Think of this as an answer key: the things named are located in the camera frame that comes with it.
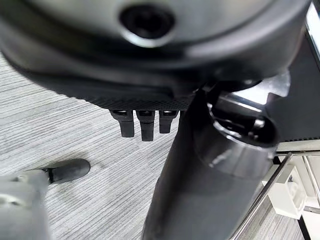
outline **metal rod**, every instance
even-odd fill
[[[305,206],[304,211],[314,214],[320,214],[320,209],[312,206]]]
[[[293,154],[289,152],[279,167],[275,170],[274,174],[271,176],[270,180],[266,183],[264,188],[259,193],[258,197],[254,200],[252,206],[250,207],[248,213],[245,215],[244,220],[240,223],[238,228],[235,230],[233,235],[231,236],[230,240],[238,240],[243,231],[247,228],[247,226],[251,223],[252,219],[254,218],[255,214],[261,207],[263,201],[266,199],[270,189],[275,184],[275,182],[278,180],[279,176],[284,171],[284,167],[288,164],[289,160]]]
[[[318,183],[318,181],[316,179],[314,170],[311,167],[309,157],[308,156],[302,156],[302,159],[303,159],[304,165],[306,167],[306,170],[308,172],[309,178],[311,180],[312,187],[313,187],[313,190],[315,192],[316,199],[317,199],[317,201],[319,203],[319,206],[320,206],[320,188],[319,188],[319,183]]]
[[[294,156],[320,156],[320,151],[291,151]],[[286,156],[288,152],[277,152],[278,157]]]

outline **black rubber tip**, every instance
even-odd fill
[[[42,170],[48,173],[51,184],[61,184],[82,178],[89,173],[90,168],[87,160],[78,158],[59,161]]]

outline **striped carpet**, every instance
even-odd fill
[[[159,134],[156,117],[154,141],[142,142],[136,120],[135,137],[122,138],[109,111],[31,83],[0,55],[0,175],[68,158],[92,166],[82,179],[49,187],[54,240],[139,239],[177,127],[178,118],[170,134]],[[297,221],[276,215],[267,200],[242,239],[303,237]]]

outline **black plastic clip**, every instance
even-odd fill
[[[155,111],[140,110],[135,111],[140,121],[141,138],[143,142],[151,142],[154,140]]]
[[[178,115],[178,111],[159,111],[159,131],[161,134],[170,133],[172,120]]]
[[[121,136],[132,138],[135,136],[134,112],[126,110],[109,110],[112,117],[119,121]]]

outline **metal bar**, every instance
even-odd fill
[[[275,184],[275,182],[278,180],[279,176],[284,171],[284,167],[288,164],[288,162],[289,162],[289,160],[291,159],[292,156],[293,156],[293,154],[291,152],[289,152],[285,156],[285,158],[283,159],[283,161],[281,162],[279,167],[276,169],[274,174],[271,176],[270,180],[266,183],[264,188],[259,193],[258,197],[253,202],[253,204],[250,207],[248,213],[245,215],[243,221],[240,223],[238,228],[235,230],[235,232],[231,236],[230,240],[238,240],[239,237],[241,236],[241,234],[243,233],[243,231],[251,223],[251,221],[254,218],[255,214],[257,213],[257,211],[261,207],[263,201],[266,199],[270,189]]]
[[[320,151],[291,151],[290,153],[292,153],[294,156],[320,156]],[[286,156],[288,154],[288,152],[284,151],[284,152],[277,152],[276,155],[278,157],[281,156]]]
[[[312,206],[305,206],[304,211],[314,214],[320,214],[320,209]]]
[[[316,179],[314,170],[311,167],[309,157],[308,156],[302,156],[302,159],[303,159],[304,165],[306,167],[306,170],[308,172],[309,178],[311,180],[312,187],[313,187],[313,190],[315,192],[316,199],[317,199],[317,201],[319,203],[319,206],[320,206],[320,188],[319,188],[319,183],[318,183],[318,181]]]

